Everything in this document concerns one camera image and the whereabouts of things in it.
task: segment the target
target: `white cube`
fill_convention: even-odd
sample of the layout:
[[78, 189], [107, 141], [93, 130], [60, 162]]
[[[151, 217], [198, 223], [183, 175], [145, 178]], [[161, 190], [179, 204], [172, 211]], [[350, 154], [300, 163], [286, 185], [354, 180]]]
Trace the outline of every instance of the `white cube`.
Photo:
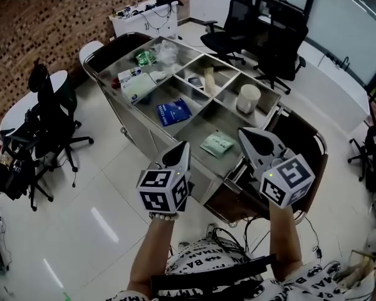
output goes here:
[[137, 185], [137, 194], [150, 212], [174, 214], [189, 194], [191, 174], [173, 169], [148, 169]]
[[299, 154], [264, 172], [260, 192], [285, 208], [304, 197], [314, 180], [314, 173]]

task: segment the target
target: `green package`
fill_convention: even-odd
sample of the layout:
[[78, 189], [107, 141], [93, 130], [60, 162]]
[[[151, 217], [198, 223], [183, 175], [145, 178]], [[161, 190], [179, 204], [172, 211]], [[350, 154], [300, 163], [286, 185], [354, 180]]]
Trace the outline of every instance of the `green package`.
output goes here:
[[212, 154], [214, 157], [221, 159], [223, 155], [235, 145], [235, 143], [236, 141], [230, 136], [217, 130], [205, 139], [201, 148]]
[[156, 62], [156, 56], [150, 51], [144, 51], [140, 53], [136, 58], [140, 67], [153, 65]]

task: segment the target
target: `red brick wall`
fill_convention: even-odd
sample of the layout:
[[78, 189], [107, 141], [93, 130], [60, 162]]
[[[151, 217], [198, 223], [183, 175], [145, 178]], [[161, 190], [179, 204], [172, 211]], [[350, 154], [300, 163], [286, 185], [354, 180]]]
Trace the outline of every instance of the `red brick wall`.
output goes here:
[[[181, 0], [179, 18], [188, 16]], [[29, 72], [40, 58], [51, 73], [65, 69], [77, 85], [85, 78], [79, 50], [114, 34], [108, 16], [135, 0], [0, 0], [0, 116], [28, 92]]]

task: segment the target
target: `blue package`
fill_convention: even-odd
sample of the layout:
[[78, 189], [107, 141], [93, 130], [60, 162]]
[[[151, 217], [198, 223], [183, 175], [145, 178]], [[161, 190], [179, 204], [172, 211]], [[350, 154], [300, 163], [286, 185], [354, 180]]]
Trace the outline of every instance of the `blue package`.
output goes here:
[[157, 115], [159, 115], [163, 127], [181, 122], [192, 116], [187, 104], [181, 98], [176, 102], [158, 105]]

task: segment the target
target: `bracelet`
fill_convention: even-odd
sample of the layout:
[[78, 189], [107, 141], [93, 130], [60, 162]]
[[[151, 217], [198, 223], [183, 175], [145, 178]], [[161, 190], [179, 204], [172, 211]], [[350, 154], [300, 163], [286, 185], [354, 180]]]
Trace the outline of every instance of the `bracelet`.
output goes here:
[[176, 214], [162, 214], [162, 213], [153, 213], [153, 212], [149, 212], [149, 218], [153, 219], [153, 218], [160, 218], [160, 219], [164, 219], [165, 221], [175, 221], [177, 220], [179, 217], [179, 214], [176, 213]]

